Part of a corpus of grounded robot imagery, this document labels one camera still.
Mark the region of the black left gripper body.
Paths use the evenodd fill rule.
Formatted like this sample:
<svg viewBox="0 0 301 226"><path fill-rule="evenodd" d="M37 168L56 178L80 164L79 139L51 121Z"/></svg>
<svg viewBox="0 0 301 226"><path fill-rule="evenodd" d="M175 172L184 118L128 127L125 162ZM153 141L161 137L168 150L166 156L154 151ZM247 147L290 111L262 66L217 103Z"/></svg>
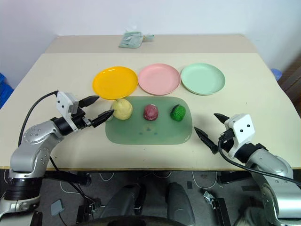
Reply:
<svg viewBox="0 0 301 226"><path fill-rule="evenodd" d="M71 114L71 120L78 129L84 129L92 126L91 120L85 117L86 113L80 108L77 108L76 113Z"/></svg>

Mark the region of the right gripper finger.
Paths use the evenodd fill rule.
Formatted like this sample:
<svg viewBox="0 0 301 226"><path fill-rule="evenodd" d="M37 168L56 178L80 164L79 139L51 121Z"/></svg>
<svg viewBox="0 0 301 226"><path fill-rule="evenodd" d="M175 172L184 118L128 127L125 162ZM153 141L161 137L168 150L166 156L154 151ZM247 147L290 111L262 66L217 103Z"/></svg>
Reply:
<svg viewBox="0 0 301 226"><path fill-rule="evenodd" d="M211 150L211 152L217 154L218 146L209 138L209 136L197 127L194 127L194 129L200 140Z"/></svg>
<svg viewBox="0 0 301 226"><path fill-rule="evenodd" d="M221 113L214 113L214 116L222 123L224 124L228 120L228 116L225 116Z"/></svg>

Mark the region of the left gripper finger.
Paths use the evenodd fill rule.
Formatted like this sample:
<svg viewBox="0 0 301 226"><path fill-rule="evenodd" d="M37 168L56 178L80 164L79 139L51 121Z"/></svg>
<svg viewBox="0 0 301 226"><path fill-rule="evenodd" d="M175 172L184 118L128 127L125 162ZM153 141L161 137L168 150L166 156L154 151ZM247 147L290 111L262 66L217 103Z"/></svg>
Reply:
<svg viewBox="0 0 301 226"><path fill-rule="evenodd" d="M101 113L100 115L98 115L97 118L91 120L91 125L96 128L99 125L101 125L102 123L106 122L114 113L114 109L105 111L103 113Z"/></svg>
<svg viewBox="0 0 301 226"><path fill-rule="evenodd" d="M99 96L97 96L97 95L88 96L88 97L86 97L84 99L81 99L79 101L78 107L79 108L88 107L88 106L90 106L91 104L93 104L98 99L99 99Z"/></svg>

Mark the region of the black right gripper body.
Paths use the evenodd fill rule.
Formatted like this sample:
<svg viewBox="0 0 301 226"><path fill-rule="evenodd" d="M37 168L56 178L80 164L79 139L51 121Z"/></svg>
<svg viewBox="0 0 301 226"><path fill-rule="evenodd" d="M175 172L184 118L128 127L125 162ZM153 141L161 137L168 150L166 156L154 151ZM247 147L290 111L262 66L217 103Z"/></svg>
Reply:
<svg viewBox="0 0 301 226"><path fill-rule="evenodd" d="M233 129L228 129L221 134L218 141L218 148L226 151L227 153L234 146L234 131Z"/></svg>

